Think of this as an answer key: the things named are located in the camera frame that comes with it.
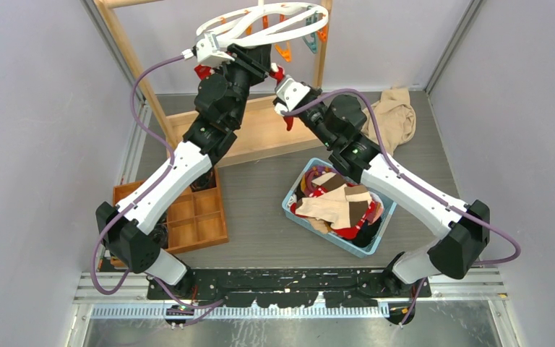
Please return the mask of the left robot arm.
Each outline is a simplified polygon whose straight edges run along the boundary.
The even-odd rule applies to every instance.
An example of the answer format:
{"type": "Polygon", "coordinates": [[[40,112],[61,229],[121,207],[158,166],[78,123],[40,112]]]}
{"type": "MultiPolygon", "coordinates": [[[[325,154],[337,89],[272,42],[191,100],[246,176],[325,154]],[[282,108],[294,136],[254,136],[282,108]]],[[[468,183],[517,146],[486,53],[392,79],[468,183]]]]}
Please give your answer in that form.
{"type": "Polygon", "coordinates": [[[200,80],[194,99],[197,117],[167,161],[116,205],[103,202],[95,211],[98,243],[129,271],[162,280],[175,299],[185,299],[193,281],[185,264],[156,244],[150,233],[184,190],[211,171],[235,142],[251,87],[270,75],[271,48],[229,45],[229,60],[200,80]]]}

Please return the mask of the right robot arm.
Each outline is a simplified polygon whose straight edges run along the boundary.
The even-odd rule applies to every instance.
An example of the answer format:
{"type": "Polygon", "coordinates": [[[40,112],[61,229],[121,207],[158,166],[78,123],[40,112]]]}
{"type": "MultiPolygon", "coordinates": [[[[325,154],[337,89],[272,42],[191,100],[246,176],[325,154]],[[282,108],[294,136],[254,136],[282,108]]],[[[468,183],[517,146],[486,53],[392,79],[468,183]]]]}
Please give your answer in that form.
{"type": "Polygon", "coordinates": [[[331,152],[339,174],[389,197],[416,216],[435,235],[420,249],[398,254],[380,276],[387,293],[403,296],[413,283],[431,275],[460,280],[489,242],[489,208],[444,194],[396,164],[382,145],[362,131],[367,100],[347,91],[326,105],[320,92],[297,87],[282,99],[291,112],[331,152]]]}

